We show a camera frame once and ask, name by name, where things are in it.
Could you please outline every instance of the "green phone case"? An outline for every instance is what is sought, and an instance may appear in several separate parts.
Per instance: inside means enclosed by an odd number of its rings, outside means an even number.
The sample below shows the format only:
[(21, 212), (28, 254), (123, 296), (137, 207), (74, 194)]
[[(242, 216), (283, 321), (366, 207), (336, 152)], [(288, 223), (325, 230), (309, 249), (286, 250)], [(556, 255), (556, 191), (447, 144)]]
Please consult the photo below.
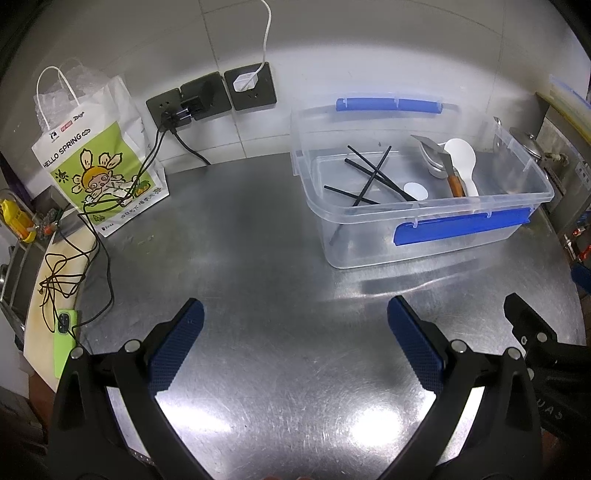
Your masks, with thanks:
[(74, 337), (68, 332), (59, 332), (58, 319), (63, 313), (69, 315), (70, 322), (68, 330), (73, 334), (74, 332), (72, 331), (72, 327), (78, 322), (78, 313), (75, 310), (62, 309), (56, 310), (56, 313), (56, 328), (53, 332), (53, 369), (56, 378), (61, 378), (61, 373), (64, 371), (64, 367), (66, 366), (68, 355), (70, 355), (70, 352), (76, 346), (76, 341), (74, 340)]

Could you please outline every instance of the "metal screw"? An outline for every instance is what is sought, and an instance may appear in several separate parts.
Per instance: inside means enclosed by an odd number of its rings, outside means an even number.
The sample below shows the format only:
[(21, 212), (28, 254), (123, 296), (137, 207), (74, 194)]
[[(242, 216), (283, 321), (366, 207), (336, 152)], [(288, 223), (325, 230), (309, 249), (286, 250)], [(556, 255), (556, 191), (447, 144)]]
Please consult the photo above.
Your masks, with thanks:
[(513, 359), (513, 360), (519, 360), (521, 358), (521, 352), (515, 348), (515, 347), (509, 347), (507, 349), (507, 354)]
[(452, 349), (457, 353), (464, 353), (468, 350), (468, 346), (462, 340), (452, 340)]
[(70, 358), (77, 360), (84, 355), (84, 349), (81, 346), (74, 347), (70, 352)]
[(139, 340), (130, 340), (129, 342), (127, 342), (123, 348), (125, 349), (125, 351), (127, 353), (133, 353), (133, 352), (137, 352), (139, 350), (139, 347), (141, 346), (141, 343), (139, 342)]

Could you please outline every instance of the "plastic storage box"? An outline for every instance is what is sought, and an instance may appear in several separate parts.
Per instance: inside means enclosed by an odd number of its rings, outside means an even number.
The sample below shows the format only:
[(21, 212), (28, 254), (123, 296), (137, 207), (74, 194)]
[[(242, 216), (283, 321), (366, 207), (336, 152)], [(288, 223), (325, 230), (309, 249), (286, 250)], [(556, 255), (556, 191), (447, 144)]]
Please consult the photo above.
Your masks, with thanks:
[[(335, 95), (292, 114), (294, 174), (300, 176), (307, 203), (318, 217), (326, 259), (336, 268), (395, 262), (504, 240), (554, 195), (535, 161), (482, 113), (449, 103), (421, 105), (408, 100), (405, 105), (410, 109), (425, 111), (402, 111), (402, 100), (391, 95), (365, 100), (358, 96), (354, 101), (350, 97)], [(476, 151), (472, 179), (480, 196), (453, 198), (447, 179), (429, 173), (420, 144), (411, 134), (435, 142), (466, 140)], [(367, 182), (365, 173), (344, 162), (350, 158), (370, 169), (348, 145), (374, 165), (391, 145), (381, 170), (400, 188), (411, 181), (422, 184), (428, 198), (406, 202), (374, 180), (365, 197), (379, 204), (352, 207), (353, 199), (324, 188), (358, 194)]]

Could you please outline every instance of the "wooden handle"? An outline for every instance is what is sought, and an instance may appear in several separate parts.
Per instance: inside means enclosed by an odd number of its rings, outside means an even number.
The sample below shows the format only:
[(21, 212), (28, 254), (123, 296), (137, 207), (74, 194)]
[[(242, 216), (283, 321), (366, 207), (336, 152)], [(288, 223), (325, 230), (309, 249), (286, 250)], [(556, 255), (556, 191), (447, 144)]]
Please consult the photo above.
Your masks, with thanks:
[(454, 197), (465, 197), (466, 196), (466, 194), (464, 193), (464, 189), (462, 188), (462, 184), (460, 182), (460, 179), (457, 178), (455, 175), (448, 177), (447, 182), (449, 184), (449, 187), (452, 190), (452, 195)]

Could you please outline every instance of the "tangled black cord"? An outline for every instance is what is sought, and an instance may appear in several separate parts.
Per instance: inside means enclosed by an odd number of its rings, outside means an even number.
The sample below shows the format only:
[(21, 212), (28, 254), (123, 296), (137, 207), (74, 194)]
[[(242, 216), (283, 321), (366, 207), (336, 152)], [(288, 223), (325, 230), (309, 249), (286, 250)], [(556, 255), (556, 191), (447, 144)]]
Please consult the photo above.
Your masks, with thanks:
[[(127, 190), (127, 193), (124, 197), (117, 198), (117, 199), (100, 200), (98, 202), (94, 202), (91, 204), (85, 204), (83, 206), (83, 211), (77, 214), (78, 218), (80, 218), (80, 220), (84, 223), (84, 225), (88, 228), (88, 230), (90, 230), (90, 233), (92, 233), (92, 235), (95, 237), (96, 241), (90, 250), (84, 252), (80, 248), (75, 246), (73, 243), (71, 243), (64, 236), (62, 231), (60, 230), (60, 225), (59, 225), (59, 221), (58, 221), (57, 233), (61, 236), (61, 238), (66, 243), (68, 243), (68, 245), (70, 245), (72, 248), (74, 248), (78, 253), (76, 255), (71, 256), (71, 257), (67, 257), (63, 254), (52, 254), (52, 253), (45, 255), (44, 259), (45, 259), (46, 265), (48, 266), (48, 268), (50, 270), (50, 275), (45, 280), (39, 282), (39, 286), (40, 286), (39, 293), (44, 295), (43, 302), (39, 306), (41, 307), (43, 321), (45, 322), (45, 325), (47, 326), (48, 330), (51, 333), (54, 333), (56, 330), (56, 320), (57, 320), (57, 309), (56, 309), (56, 304), (55, 304), (56, 292), (61, 294), (65, 299), (68, 299), (71, 296), (75, 296), (80, 289), (80, 285), (82, 284), (82, 282), (86, 278), (86, 273), (88, 272), (88, 269), (90, 268), (90, 266), (92, 265), (92, 262), (95, 260), (95, 258), (100, 253), (101, 249), (104, 250), (105, 256), (107, 259), (106, 277), (107, 277), (107, 285), (109, 286), (109, 301), (107, 302), (107, 304), (103, 308), (101, 308), (98, 311), (98, 313), (96, 313), (90, 319), (86, 320), (85, 322), (81, 322), (76, 325), (73, 325), (71, 328), (68, 328), (67, 331), (70, 334), (70, 336), (74, 339), (74, 341), (77, 344), (79, 343), (78, 340), (76, 339), (76, 336), (74, 335), (74, 328), (79, 328), (84, 325), (88, 325), (90, 322), (93, 322), (98, 317), (100, 317), (105, 311), (107, 311), (108, 308), (111, 307), (111, 305), (113, 305), (113, 303), (115, 301), (115, 292), (113, 290), (113, 283), (111, 280), (111, 256), (109, 255), (109, 251), (106, 249), (103, 241), (101, 240), (100, 235), (96, 232), (94, 224), (89, 219), (89, 215), (97, 215), (100, 213), (109, 212), (119, 206), (122, 206), (122, 203), (124, 201), (126, 201), (134, 196), (132, 192), (134, 192), (135, 189), (137, 188), (141, 176), (148, 170), (148, 168), (154, 162), (154, 159), (156, 158), (156, 155), (158, 154), (158, 152), (160, 150), (160, 146), (162, 145), (162, 140), (164, 139), (164, 136), (167, 131), (168, 131), (167, 129), (164, 129), (164, 130), (158, 129), (157, 130), (154, 148), (152, 148), (150, 153), (148, 153), (148, 155), (146, 156), (144, 162), (141, 164), (141, 167), (138, 170), (138, 174), (137, 174), (134, 182), (132, 183), (131, 187), (129, 187), (129, 189)], [(96, 205), (100, 205), (100, 204), (104, 204), (104, 203), (114, 203), (114, 205), (112, 205), (111, 207), (105, 208), (104, 210), (94, 210), (92, 212), (86, 211), (86, 209), (88, 207), (95, 207)], [(58, 260), (53, 265), (51, 265), (48, 261), (48, 259), (52, 258), (52, 257), (58, 258)], [(72, 274), (61, 274), (60, 273), (63, 271), (63, 269), (66, 267), (66, 265), (69, 261), (74, 261), (75, 259), (80, 258), (80, 257), (86, 258), (86, 266), (84, 267), (84, 270), (82, 271), (81, 274), (73, 274), (72, 275)], [(47, 303), (49, 303), (49, 302), (51, 303), (51, 309), (53, 311), (53, 330), (51, 329), (51, 327), (47, 323), (47, 319), (45, 317), (45, 305), (47, 305)]]

